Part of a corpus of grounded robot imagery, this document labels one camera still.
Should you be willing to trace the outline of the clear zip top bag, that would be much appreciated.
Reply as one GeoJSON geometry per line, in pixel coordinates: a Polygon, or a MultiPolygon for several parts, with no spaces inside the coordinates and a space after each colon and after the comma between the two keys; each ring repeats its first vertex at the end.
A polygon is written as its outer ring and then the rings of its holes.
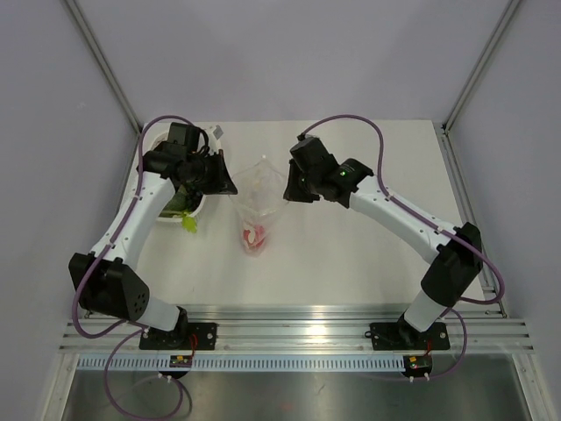
{"type": "Polygon", "coordinates": [[[262,155],[257,163],[238,171],[232,176],[232,180],[238,193],[230,195],[230,200],[238,215],[241,244],[243,221],[265,226],[267,243],[273,226],[281,218],[288,204],[288,201],[283,198],[287,177],[265,155],[262,155]]]}

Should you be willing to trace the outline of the red apple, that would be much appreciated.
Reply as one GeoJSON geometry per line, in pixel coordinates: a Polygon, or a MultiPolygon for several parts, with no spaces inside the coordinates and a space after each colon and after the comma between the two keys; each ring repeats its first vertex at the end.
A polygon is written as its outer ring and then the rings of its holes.
{"type": "Polygon", "coordinates": [[[266,245],[267,230],[265,226],[242,222],[241,241],[248,254],[259,254],[266,245]]]}

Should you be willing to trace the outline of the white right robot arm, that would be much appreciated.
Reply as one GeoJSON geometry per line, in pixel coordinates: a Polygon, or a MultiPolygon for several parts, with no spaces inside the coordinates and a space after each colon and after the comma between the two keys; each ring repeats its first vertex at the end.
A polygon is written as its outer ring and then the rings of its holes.
{"type": "Polygon", "coordinates": [[[479,275],[479,229],[470,223],[456,227],[431,218],[392,194],[365,164],[355,159],[338,163],[318,137],[300,136],[290,154],[286,200],[313,203],[323,199],[363,214],[405,241],[428,263],[420,292],[396,323],[403,345],[421,345],[429,337],[429,328],[479,275]]]}

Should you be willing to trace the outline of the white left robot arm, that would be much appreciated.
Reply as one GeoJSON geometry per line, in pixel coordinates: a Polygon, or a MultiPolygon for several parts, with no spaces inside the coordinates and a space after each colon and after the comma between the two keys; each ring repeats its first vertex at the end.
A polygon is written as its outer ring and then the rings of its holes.
{"type": "Polygon", "coordinates": [[[114,317],[155,333],[171,349],[189,338],[185,309],[152,296],[136,272],[138,259],[153,225],[177,192],[187,186],[205,196],[235,195],[218,127],[203,129],[185,118],[169,115],[166,137],[154,148],[144,146],[155,126],[151,121],[137,146],[136,183],[131,194],[88,253],[75,253],[68,270],[75,287],[72,321],[84,338],[79,309],[114,317]]]}

